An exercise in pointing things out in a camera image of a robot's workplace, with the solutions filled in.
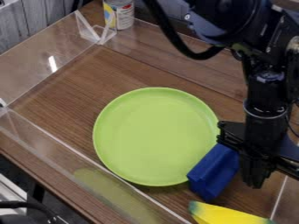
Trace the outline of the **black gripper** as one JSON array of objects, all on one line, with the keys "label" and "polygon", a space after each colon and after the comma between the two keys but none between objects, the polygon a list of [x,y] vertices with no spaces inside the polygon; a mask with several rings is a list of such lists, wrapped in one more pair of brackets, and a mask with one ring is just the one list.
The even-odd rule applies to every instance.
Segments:
[{"label": "black gripper", "polygon": [[274,171],[299,180],[299,146],[287,134],[287,116],[247,115],[244,122],[218,123],[218,143],[238,153],[242,179],[250,187],[260,188]]}]

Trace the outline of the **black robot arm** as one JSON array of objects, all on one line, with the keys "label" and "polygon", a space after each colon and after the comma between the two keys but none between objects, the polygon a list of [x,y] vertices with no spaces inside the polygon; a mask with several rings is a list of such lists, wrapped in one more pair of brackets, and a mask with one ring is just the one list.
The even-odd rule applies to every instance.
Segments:
[{"label": "black robot arm", "polygon": [[242,63],[247,83],[244,122],[220,122],[218,142],[239,154],[244,183],[259,188],[272,172],[299,179],[299,148],[288,134],[299,107],[299,11],[271,0],[178,0],[184,19],[210,44],[195,52],[183,42],[157,0],[143,0],[164,36],[194,60],[208,60],[228,49]]}]

